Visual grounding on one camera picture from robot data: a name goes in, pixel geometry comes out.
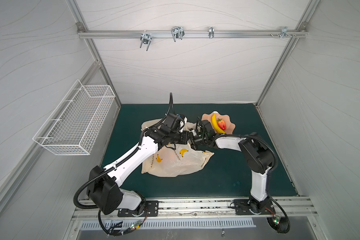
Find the metal track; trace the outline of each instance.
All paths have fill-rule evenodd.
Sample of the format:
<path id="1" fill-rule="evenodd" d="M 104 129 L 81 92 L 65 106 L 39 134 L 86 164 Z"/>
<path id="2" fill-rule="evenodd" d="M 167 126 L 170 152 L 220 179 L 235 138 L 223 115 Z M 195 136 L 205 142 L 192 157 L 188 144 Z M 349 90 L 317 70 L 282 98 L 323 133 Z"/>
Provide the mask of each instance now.
<path id="1" fill-rule="evenodd" d="M 298 24 L 296 25 L 296 28 L 299 30 L 303 30 L 305 31 L 308 25 L 308 21 L 311 19 L 313 12 L 315 11 L 317 5 L 319 4 L 320 0 L 311 0 L 303 15 L 301 16 Z M 260 94 L 259 99 L 256 102 L 257 106 L 260 106 L 261 103 L 264 101 L 265 96 L 267 95 L 269 89 L 271 88 L 274 80 L 277 78 L 277 76 L 279 75 L 281 69 L 283 68 L 283 65 L 285 63 L 285 61 L 287 60 L 288 56 L 291 54 L 293 48 L 295 47 L 296 43 L 298 42 L 298 38 L 291 38 L 287 45 L 284 48 L 283 53 L 281 54 L 279 61 L 277 62 L 273 72 L 271 73 L 267 83 L 264 86 L 263 91 Z"/>
<path id="2" fill-rule="evenodd" d="M 83 29 L 84 31 L 87 30 L 88 27 L 87 27 L 87 25 L 86 25 L 86 23 L 84 21 L 84 18 L 83 18 L 82 14 L 81 14 L 81 11 L 79 10 L 79 7 L 77 6 L 76 1 L 75 0 L 66 0 L 66 2 L 68 4 L 68 7 L 69 7 L 69 9 L 70 9 L 76 23 L 81 23 L 81 24 L 77 24 L 77 27 L 80 28 L 80 29 Z M 86 39 L 85 41 L 87 43 L 87 46 L 88 46 L 89 50 L 92 53 L 92 56 L 95 58 L 96 61 L 100 62 L 100 65 L 101 65 L 100 72 L 103 75 L 104 80 L 106 81 L 106 83 L 108 85 L 110 85 L 112 91 L 115 93 L 115 102 L 116 102 L 117 107 L 121 108 L 121 101 L 119 99 L 119 96 L 117 95 L 115 86 L 113 85 L 112 81 L 110 80 L 107 69 L 104 66 L 103 60 L 100 57 L 99 51 L 97 50 L 94 41 L 92 39 Z"/>
<path id="3" fill-rule="evenodd" d="M 80 38 L 138 38 L 141 34 L 149 34 L 152 38 L 173 38 L 170 30 L 141 30 L 141 31 L 84 31 L 77 33 Z M 184 30 L 183 38 L 210 38 L 209 31 Z M 279 38 L 281 30 L 229 30 L 214 31 L 214 38 Z M 288 30 L 285 38 L 305 38 L 307 31 Z"/>
<path id="4" fill-rule="evenodd" d="M 230 208 L 233 199 L 248 199 L 245 197 L 225 198 L 156 198 L 147 200 L 159 201 L 157 217 L 152 218 L 237 218 L 235 210 Z M 274 197 L 286 214 L 293 216 L 318 216 L 309 197 Z M 82 200 L 80 203 L 93 204 L 91 200 Z M 276 213 L 282 215 L 281 210 L 274 204 Z M 72 220 L 96 220 L 98 209 L 78 209 L 73 213 Z M 250 217 L 267 217 L 271 215 L 250 215 Z M 102 215 L 104 220 L 125 219 L 117 217 L 117 210 L 109 215 Z"/>

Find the plastic bag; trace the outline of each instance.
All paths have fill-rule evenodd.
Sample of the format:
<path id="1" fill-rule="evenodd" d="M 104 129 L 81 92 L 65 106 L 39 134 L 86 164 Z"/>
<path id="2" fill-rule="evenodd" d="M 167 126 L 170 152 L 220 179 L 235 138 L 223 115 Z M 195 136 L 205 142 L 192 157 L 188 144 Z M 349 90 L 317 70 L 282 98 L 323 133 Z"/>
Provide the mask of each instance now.
<path id="1" fill-rule="evenodd" d="M 142 129 L 158 121 L 159 119 L 144 122 Z M 195 127 L 195 124 L 187 122 L 184 130 L 192 127 Z M 167 146 L 174 148 L 175 145 L 169 144 Z M 175 150 L 168 147 L 162 147 L 155 154 L 145 159 L 141 173 L 148 172 L 158 177 L 176 177 L 178 175 L 190 174 L 202 170 L 214 154 L 209 151 L 193 150 L 190 144 L 176 144 Z"/>

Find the white wire basket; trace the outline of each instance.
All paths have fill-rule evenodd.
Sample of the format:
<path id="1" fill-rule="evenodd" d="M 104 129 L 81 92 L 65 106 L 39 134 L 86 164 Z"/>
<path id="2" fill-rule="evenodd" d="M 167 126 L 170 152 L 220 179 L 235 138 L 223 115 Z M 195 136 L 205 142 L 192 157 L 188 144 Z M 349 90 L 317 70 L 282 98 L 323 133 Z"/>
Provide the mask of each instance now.
<path id="1" fill-rule="evenodd" d="M 115 99 L 109 85 L 77 81 L 33 137 L 55 155 L 89 155 Z"/>

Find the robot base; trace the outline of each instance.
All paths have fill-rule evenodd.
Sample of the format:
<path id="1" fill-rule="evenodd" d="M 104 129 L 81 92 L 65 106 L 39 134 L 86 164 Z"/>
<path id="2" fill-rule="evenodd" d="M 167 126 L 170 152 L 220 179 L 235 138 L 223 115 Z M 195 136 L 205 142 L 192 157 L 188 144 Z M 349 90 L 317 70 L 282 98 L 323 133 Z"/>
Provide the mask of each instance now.
<path id="1" fill-rule="evenodd" d="M 272 205 L 272 202 L 269 198 L 266 198 L 264 200 L 264 203 L 262 204 L 263 208 L 260 213 L 253 212 L 251 210 L 250 204 L 248 204 L 250 200 L 249 199 L 234 199 L 233 203 L 235 205 L 235 214 L 236 215 L 270 215 L 271 213 L 266 210 L 268 208 L 272 212 L 275 212 L 275 209 Z"/>
<path id="2" fill-rule="evenodd" d="M 135 215 L 135 212 L 129 209 L 119 209 L 117 213 L 118 217 L 145 217 L 148 209 L 148 217 L 157 217 L 158 214 L 158 201 L 145 201 L 144 211 L 141 215 Z"/>

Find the metal mounting plate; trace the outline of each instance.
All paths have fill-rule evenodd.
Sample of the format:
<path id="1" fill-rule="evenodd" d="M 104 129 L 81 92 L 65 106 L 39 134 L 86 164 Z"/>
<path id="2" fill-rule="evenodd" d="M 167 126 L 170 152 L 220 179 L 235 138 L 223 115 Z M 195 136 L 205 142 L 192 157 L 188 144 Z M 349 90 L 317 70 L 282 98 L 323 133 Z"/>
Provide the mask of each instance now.
<path id="1" fill-rule="evenodd" d="M 76 26 L 77 26 L 77 32 L 78 33 L 85 32 L 85 28 L 84 28 L 84 25 L 82 23 L 76 23 Z"/>
<path id="2" fill-rule="evenodd" d="M 307 31 L 307 25 L 308 25 L 308 22 L 302 22 L 301 25 L 299 26 L 299 31 Z"/>
<path id="3" fill-rule="evenodd" d="M 148 209 L 148 216 L 149 217 L 157 217 L 158 215 L 158 201 L 146 201 L 145 202 L 145 208 Z M 140 216 L 134 216 L 132 215 L 132 213 L 130 212 L 129 209 L 119 209 L 117 216 L 118 217 L 141 217 L 144 216 L 145 210 L 144 212 L 140 215 Z"/>
<path id="4" fill-rule="evenodd" d="M 234 199 L 233 203 L 235 204 L 235 214 L 236 215 L 253 215 L 253 213 L 250 211 L 250 208 L 247 207 L 248 199 Z M 273 208 L 272 202 L 269 201 L 266 205 L 266 208 L 271 210 L 272 212 L 276 212 Z M 269 215 L 268 210 L 264 210 L 258 215 Z"/>

